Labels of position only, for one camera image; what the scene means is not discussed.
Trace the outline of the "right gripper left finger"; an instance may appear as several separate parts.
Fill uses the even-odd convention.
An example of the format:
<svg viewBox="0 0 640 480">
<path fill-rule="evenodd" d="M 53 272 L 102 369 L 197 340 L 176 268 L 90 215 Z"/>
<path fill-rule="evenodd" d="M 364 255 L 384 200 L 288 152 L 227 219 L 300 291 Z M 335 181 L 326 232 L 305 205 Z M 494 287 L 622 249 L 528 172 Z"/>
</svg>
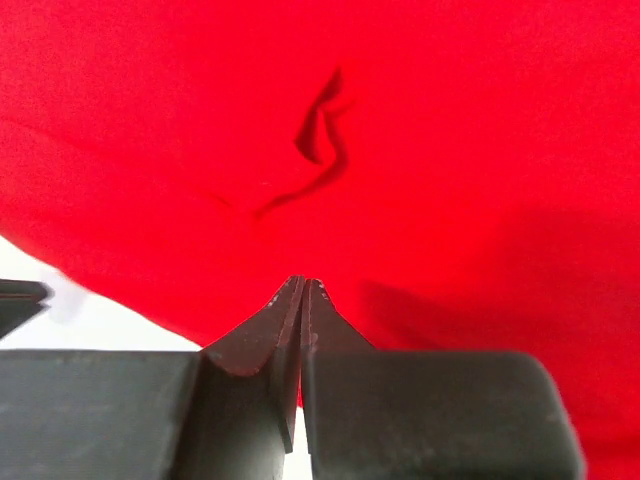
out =
<svg viewBox="0 0 640 480">
<path fill-rule="evenodd" d="M 199 351 L 1 354 L 5 479 L 279 479 L 304 280 Z"/>
</svg>

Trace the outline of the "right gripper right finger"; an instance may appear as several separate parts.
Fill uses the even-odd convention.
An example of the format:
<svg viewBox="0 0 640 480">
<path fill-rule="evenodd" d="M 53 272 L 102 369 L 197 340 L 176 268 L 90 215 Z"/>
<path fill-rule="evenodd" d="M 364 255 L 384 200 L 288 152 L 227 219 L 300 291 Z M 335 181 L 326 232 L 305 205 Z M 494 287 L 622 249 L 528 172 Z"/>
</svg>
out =
<svg viewBox="0 0 640 480">
<path fill-rule="evenodd" d="M 558 389 L 534 357 L 375 348 L 324 285 L 301 305 L 301 393 L 316 479 L 581 479 Z"/>
</svg>

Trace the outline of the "red t shirt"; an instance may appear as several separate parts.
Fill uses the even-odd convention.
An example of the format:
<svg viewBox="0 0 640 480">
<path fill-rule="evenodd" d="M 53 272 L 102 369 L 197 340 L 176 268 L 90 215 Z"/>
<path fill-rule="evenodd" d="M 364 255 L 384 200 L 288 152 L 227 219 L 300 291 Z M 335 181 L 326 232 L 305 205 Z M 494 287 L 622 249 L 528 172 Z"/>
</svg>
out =
<svg viewBox="0 0 640 480">
<path fill-rule="evenodd" d="M 1 233 L 200 344 L 305 275 L 527 352 L 639 475 L 635 1 L 5 1 Z"/>
</svg>

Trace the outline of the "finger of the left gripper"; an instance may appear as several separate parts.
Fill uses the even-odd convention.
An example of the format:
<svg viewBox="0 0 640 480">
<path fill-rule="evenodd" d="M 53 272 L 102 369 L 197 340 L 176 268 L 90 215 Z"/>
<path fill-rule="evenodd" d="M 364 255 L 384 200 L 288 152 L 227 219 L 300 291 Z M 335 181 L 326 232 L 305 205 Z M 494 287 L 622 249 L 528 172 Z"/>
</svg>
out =
<svg viewBox="0 0 640 480">
<path fill-rule="evenodd" d="M 0 338 L 10 334 L 45 309 L 51 290 L 43 283 L 0 280 Z"/>
</svg>

